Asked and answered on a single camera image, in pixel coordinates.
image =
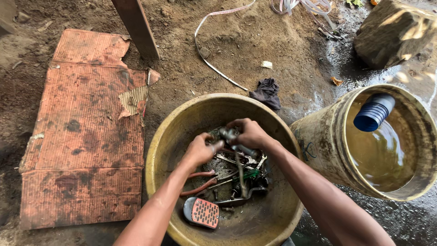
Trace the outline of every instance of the logo on bucket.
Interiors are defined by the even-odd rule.
[[[308,155],[311,156],[312,158],[317,157],[315,145],[312,142],[309,142],[308,144],[305,145],[305,141],[300,137],[300,129],[297,129],[295,131],[295,137],[298,140],[299,146],[302,149],[303,157],[305,158],[306,161],[308,161]]]

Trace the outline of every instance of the screwdriver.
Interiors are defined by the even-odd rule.
[[[243,179],[247,179],[247,178],[250,178],[250,177],[255,177],[259,173],[260,173],[260,171],[258,169],[252,169],[252,170],[246,171],[246,172],[244,172]],[[239,177],[233,177],[232,179],[227,180],[225,182],[222,182],[220,184],[217,184],[217,185],[214,185],[214,186],[210,186],[210,187],[207,188],[207,190],[212,189],[212,188],[217,187],[217,186],[220,186],[222,184],[226,184],[226,183],[232,182],[232,181],[238,182],[239,181]]]

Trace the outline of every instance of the yellow bucket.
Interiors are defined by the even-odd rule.
[[[372,94],[384,92],[397,99],[394,110],[402,117],[403,129],[412,133],[416,146],[414,154],[417,155],[413,178],[399,190],[387,193],[375,189],[358,171],[346,140],[346,118],[352,102],[356,99],[364,101]],[[425,194],[436,182],[436,126],[423,105],[400,87],[376,84],[350,91],[331,106],[295,121],[290,129],[298,139],[306,164],[329,181],[349,186],[363,194],[409,201]]]
[[[302,159],[299,145],[288,126],[262,103],[228,93],[204,95],[179,106],[156,131],[146,161],[148,196],[151,197],[164,183],[196,135],[247,117],[257,121],[270,136]],[[269,185],[266,196],[254,197],[236,207],[234,214],[221,212],[226,218],[220,217],[215,230],[185,221],[182,207],[187,197],[183,197],[176,203],[167,232],[182,246],[281,245],[296,227],[303,205],[279,168],[272,162],[269,166],[269,177],[274,182]],[[200,186],[193,182],[188,180],[186,186]],[[230,191],[223,194],[229,197]]]

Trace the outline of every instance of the motorcycle foot peg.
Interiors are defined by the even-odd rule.
[[[184,204],[184,217],[192,225],[215,229],[219,223],[219,207],[206,200],[190,197]]]

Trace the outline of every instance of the red rubber pad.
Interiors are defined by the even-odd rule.
[[[191,213],[194,222],[205,225],[212,229],[219,223],[219,207],[214,203],[197,198]]]

